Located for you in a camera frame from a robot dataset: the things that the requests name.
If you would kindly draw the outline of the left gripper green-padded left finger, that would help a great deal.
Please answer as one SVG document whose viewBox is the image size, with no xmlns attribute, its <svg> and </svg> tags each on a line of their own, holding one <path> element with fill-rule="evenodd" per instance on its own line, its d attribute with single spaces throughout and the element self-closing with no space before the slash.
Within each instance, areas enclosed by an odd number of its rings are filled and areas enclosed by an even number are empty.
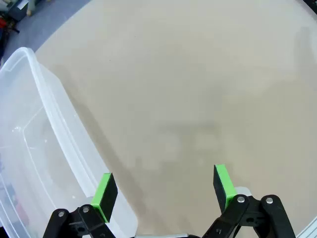
<svg viewBox="0 0 317 238">
<path fill-rule="evenodd" d="M 48 221 L 45 238 L 113 238 L 108 228 L 118 189 L 112 173 L 103 174 L 96 193 L 89 204 L 74 211 L 56 209 Z"/>
</svg>

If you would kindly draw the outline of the left gripper green-padded right finger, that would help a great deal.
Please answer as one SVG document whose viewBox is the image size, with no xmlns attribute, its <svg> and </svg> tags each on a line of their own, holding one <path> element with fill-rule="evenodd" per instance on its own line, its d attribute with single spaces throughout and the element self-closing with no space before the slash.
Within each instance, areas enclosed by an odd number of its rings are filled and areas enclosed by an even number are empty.
<svg viewBox="0 0 317 238">
<path fill-rule="evenodd" d="M 252 227 L 260 238 L 294 238 L 295 233 L 280 198 L 274 194 L 260 200 L 238 193 L 225 165 L 214 165 L 213 187 L 221 215 L 204 238 L 234 238 L 242 227 Z"/>
</svg>

